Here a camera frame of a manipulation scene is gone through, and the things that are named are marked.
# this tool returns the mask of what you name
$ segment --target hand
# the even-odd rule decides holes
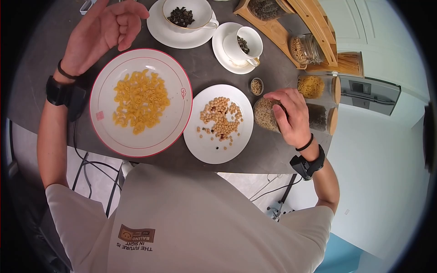
[[[264,95],[266,99],[281,102],[288,113],[288,118],[280,105],[273,106],[281,134],[285,142],[296,148],[302,148],[311,139],[309,131],[308,107],[305,99],[296,88],[284,88]]]
[[[109,0],[98,0],[74,28],[68,40],[61,68],[72,76],[87,71],[118,44],[128,49],[141,30],[141,19],[147,19],[146,7],[126,0],[106,6]]]

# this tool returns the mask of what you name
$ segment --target glass jar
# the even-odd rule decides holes
[[[253,106],[253,119],[262,128],[280,133],[273,112],[273,105],[275,104],[281,103],[278,100],[260,98]]]
[[[278,19],[294,12],[287,0],[250,0],[250,12],[262,21]]]
[[[323,62],[325,55],[313,34],[293,36],[288,44],[291,56],[298,63],[307,65]]]
[[[337,128],[338,110],[317,104],[306,104],[309,114],[310,129],[333,135]]]
[[[298,90],[305,99],[340,103],[340,77],[330,75],[300,75]]]

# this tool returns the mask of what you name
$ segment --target white t-shirt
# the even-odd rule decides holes
[[[77,273],[313,272],[334,217],[318,206],[277,223],[215,173],[144,164],[127,175],[109,219],[67,187],[45,192]]]

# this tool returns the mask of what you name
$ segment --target white teacup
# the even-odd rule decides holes
[[[179,7],[185,7],[187,10],[193,11],[194,22],[186,28],[177,26],[168,20],[171,12]],[[207,0],[165,0],[163,4],[163,16],[167,22],[167,26],[178,33],[192,33],[202,28],[217,28],[219,22],[212,18],[212,8]]]
[[[244,53],[238,45],[237,36],[243,38],[247,42],[249,53]],[[223,49],[226,55],[237,62],[247,61],[253,66],[259,66],[258,59],[263,53],[263,41],[256,30],[250,27],[241,27],[238,30],[228,34],[223,40]]]

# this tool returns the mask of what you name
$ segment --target table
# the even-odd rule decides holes
[[[58,0],[42,17],[23,54],[14,78],[10,96],[8,117],[16,124],[37,133],[41,111],[45,103],[45,82],[53,74],[58,61],[63,57],[69,35],[82,18],[79,9],[82,1]],[[139,0],[150,8],[155,0]],[[220,23],[236,22],[253,27],[249,22],[232,12],[239,0],[228,2],[210,1]],[[192,49],[169,48],[156,41],[149,33],[146,22],[131,48],[156,48],[173,56],[186,70],[195,96],[208,86],[229,84],[242,90],[253,105],[259,98],[248,89],[249,81],[260,77],[264,81],[264,92],[282,87],[296,87],[299,72],[283,52],[262,32],[260,34],[264,50],[261,65],[246,75],[237,75],[223,68],[214,56],[211,40]],[[87,71],[78,84],[88,92],[99,71],[112,58],[120,54],[116,47],[105,54]],[[68,128],[68,145],[73,145],[73,124]],[[313,131],[317,141],[328,152],[331,136]],[[107,148],[97,137],[89,116],[88,105],[77,120],[77,147],[89,152],[129,160]],[[136,162],[167,166],[176,169],[209,170],[230,173],[295,173],[289,161],[296,155],[294,147],[285,143],[281,134],[253,125],[252,136],[246,148],[233,160],[210,165],[195,158],[181,136],[171,147],[158,155],[131,159]]]

